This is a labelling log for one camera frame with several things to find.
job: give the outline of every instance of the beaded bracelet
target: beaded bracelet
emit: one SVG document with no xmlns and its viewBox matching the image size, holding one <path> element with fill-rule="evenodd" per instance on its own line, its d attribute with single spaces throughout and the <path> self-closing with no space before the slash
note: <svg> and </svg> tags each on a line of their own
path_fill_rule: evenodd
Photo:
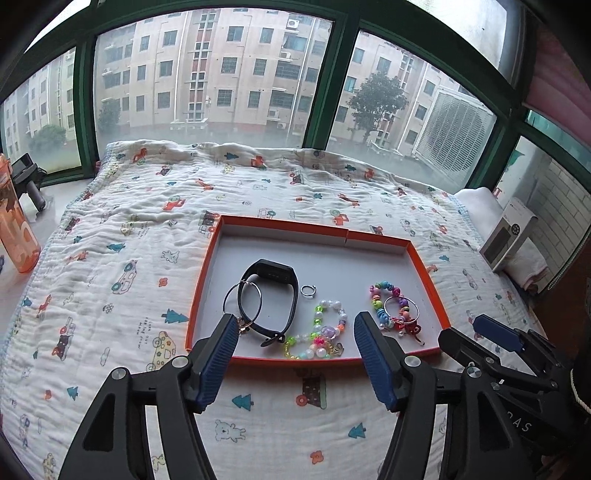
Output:
<svg viewBox="0 0 591 480">
<path fill-rule="evenodd" d="M 391 292 L 391 296 L 385 301 L 382 301 L 382 290 Z M 376 314 L 378 315 L 378 319 L 380 320 L 380 330 L 396 330 L 400 336 L 408 333 L 409 335 L 413 336 L 414 339 L 421 345 L 425 344 L 425 342 L 417 337 L 421 331 L 421 326 L 417 323 L 418 317 L 420 315 L 418 306 L 408 297 L 402 296 L 400 288 L 394 287 L 390 282 L 382 281 L 371 285 L 369 288 L 369 294 L 371 295 L 372 305 L 374 306 Z M 396 300 L 398 302 L 399 311 L 397 317 L 390 315 L 386 308 L 386 304 L 390 300 Z M 410 315 L 410 308 L 408 306 L 409 302 L 412 303 L 417 309 L 417 316 L 415 318 L 412 318 Z"/>
<path fill-rule="evenodd" d="M 339 324 L 336 327 L 329 325 L 322 325 L 322 318 L 324 317 L 324 311 L 332 307 L 334 310 L 339 312 Z M 305 335 L 289 336 L 285 340 L 283 346 L 285 357 L 290 360 L 312 360 L 315 356 L 318 358 L 332 358 L 333 356 L 343 355 L 342 343 L 335 343 L 336 338 L 345 330 L 347 325 L 347 314 L 343 309 L 341 302 L 322 300 L 316 307 L 314 312 L 314 329 L 311 333 Z M 309 343 L 310 346 L 305 352 L 299 355 L 292 355 L 290 353 L 290 347 L 297 343 Z"/>
</svg>

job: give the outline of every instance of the orange water bottle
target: orange water bottle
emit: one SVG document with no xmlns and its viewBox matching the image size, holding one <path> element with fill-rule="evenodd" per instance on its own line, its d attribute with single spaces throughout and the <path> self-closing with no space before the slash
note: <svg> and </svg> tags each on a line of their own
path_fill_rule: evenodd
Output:
<svg viewBox="0 0 591 480">
<path fill-rule="evenodd" d="M 32 270 L 41 247 L 29 226 L 12 185 L 12 165 L 0 153 L 0 240 L 20 273 Z"/>
</svg>

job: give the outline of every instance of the silver ring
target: silver ring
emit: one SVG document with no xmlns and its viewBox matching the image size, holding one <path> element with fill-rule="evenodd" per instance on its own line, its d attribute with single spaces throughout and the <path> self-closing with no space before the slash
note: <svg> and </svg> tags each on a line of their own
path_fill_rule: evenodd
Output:
<svg viewBox="0 0 591 480">
<path fill-rule="evenodd" d="M 414 323 L 418 320 L 418 316 L 420 315 L 420 312 L 418 311 L 418 307 L 417 304 L 414 303 L 411 299 L 409 299 L 408 297 L 403 297 L 402 295 L 399 295 L 398 297 L 388 297 L 386 299 L 386 301 L 384 302 L 384 305 L 382 306 L 382 308 L 384 309 L 384 311 L 386 312 L 386 315 L 388 315 L 389 318 L 392 318 L 392 316 L 388 313 L 388 310 L 386 308 L 386 304 L 388 303 L 388 300 L 392 300 L 392 299 L 404 299 L 404 300 L 408 300 L 410 303 L 412 303 L 414 305 L 414 307 L 417 309 L 417 316 L 414 319 L 409 320 L 408 322 L 403 322 L 402 325 L 410 325 L 411 323 Z"/>
<path fill-rule="evenodd" d="M 313 292 L 312 293 L 304 293 L 304 288 L 311 288 L 313 290 Z M 316 295 L 316 286 L 315 285 L 303 285 L 302 288 L 300 288 L 300 293 L 304 297 L 312 298 L 314 295 Z"/>
<path fill-rule="evenodd" d="M 262 293 L 261 293 L 261 289 L 258 287 L 258 285 L 256 283 L 251 282 L 251 281 L 248 281 L 248 280 L 241 280 L 236 285 L 234 285 L 232 288 L 230 288 L 230 290 L 228 290 L 228 293 L 226 293 L 226 296 L 223 299 L 222 313 L 224 315 L 226 314 L 226 301 L 228 300 L 228 296 L 230 295 L 230 293 L 232 292 L 232 290 L 234 290 L 234 288 L 236 288 L 241 283 L 244 283 L 245 285 L 252 285 L 253 287 L 256 288 L 256 291 L 259 294 L 259 309 L 256 311 L 256 315 L 251 319 L 251 322 L 250 323 L 240 323 L 240 320 L 238 320 L 238 325 L 240 326 L 240 330 L 241 331 L 244 331 L 247 327 L 250 327 L 250 325 L 252 325 L 253 323 L 255 323 L 255 320 L 257 319 L 257 317 L 259 316 L 259 314 L 261 312 L 261 308 L 262 308 Z"/>
</svg>

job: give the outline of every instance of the blue gripper pad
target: blue gripper pad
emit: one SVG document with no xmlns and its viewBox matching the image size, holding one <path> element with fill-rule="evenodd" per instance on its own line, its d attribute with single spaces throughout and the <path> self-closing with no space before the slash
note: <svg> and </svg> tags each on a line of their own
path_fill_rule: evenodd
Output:
<svg viewBox="0 0 591 480">
<path fill-rule="evenodd" d="M 372 326 L 375 328 L 378 336 L 373 332 Z M 381 403 L 386 405 L 388 410 L 394 411 L 398 402 L 392 381 L 394 370 L 392 368 L 393 366 L 382 353 L 384 351 L 383 349 L 389 351 L 389 347 L 369 312 L 360 312 L 355 317 L 353 333 L 355 343 L 357 343 L 357 348 L 363 360 L 363 365 L 374 388 L 375 396 Z"/>
<path fill-rule="evenodd" d="M 521 352 L 523 350 L 523 343 L 519 338 L 519 334 L 488 315 L 476 317 L 472 326 L 476 333 L 488 338 L 508 352 Z"/>
<path fill-rule="evenodd" d="M 217 397 L 217 392 L 222 385 L 223 376 L 228 368 L 228 363 L 234 354 L 238 344 L 238 322 L 232 315 L 230 321 L 224 325 L 223 318 L 217 324 L 208 344 L 203 353 L 211 352 L 206 360 L 205 366 L 201 370 L 199 378 L 199 393 L 195 398 L 195 403 L 200 409 L 205 410 L 209 404 Z"/>
</svg>

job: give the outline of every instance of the pink curtain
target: pink curtain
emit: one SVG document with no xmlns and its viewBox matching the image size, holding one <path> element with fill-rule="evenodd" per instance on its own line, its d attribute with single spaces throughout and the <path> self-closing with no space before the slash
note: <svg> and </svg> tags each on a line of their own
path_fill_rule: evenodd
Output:
<svg viewBox="0 0 591 480">
<path fill-rule="evenodd" d="M 525 104 L 591 147 L 591 90 L 558 39 L 541 24 Z"/>
</svg>

